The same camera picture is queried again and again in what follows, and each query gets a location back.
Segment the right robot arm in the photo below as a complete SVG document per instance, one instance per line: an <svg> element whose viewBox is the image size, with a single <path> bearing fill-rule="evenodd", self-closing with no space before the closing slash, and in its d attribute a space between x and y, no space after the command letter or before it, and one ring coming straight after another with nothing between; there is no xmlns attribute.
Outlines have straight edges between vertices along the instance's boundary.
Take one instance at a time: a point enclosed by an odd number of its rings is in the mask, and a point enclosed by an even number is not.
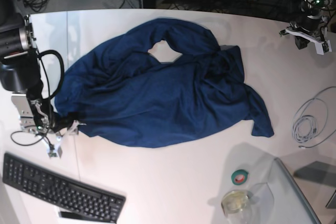
<svg viewBox="0 0 336 224"><path fill-rule="evenodd" d="M80 122L75 113L64 117L54 112L51 100L60 91L65 76L64 62L55 50L39 52L30 16L20 10L18 0L1 0L1 85L12 92L21 130L46 135L67 129L76 134ZM60 64L56 90L43 98L42 58L54 55Z"/></svg>

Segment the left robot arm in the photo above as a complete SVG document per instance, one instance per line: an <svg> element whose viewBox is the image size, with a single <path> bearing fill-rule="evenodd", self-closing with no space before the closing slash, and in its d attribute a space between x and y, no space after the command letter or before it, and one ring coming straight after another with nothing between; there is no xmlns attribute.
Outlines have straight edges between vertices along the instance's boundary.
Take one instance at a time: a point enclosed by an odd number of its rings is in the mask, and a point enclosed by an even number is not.
<svg viewBox="0 0 336 224"><path fill-rule="evenodd" d="M331 44L327 40L327 31L332 17L327 14L335 10L335 0L301 0L300 9L302 14L294 25L299 33L295 37L297 47L305 48L312 42L318 54L330 52Z"/></svg>

